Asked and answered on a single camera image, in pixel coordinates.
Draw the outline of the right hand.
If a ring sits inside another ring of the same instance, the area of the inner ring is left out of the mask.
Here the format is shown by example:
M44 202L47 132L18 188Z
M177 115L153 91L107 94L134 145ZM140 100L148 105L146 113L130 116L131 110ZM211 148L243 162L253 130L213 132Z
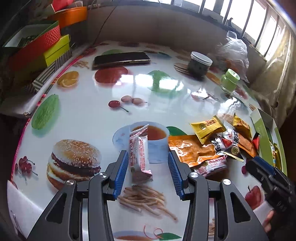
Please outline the right hand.
M273 218L274 216L274 210L271 210L268 214L267 214L267 217L265 218L262 226L263 226L263 229L266 233L268 233L270 230L271 230L271 224L270 224L270 221L271 219Z

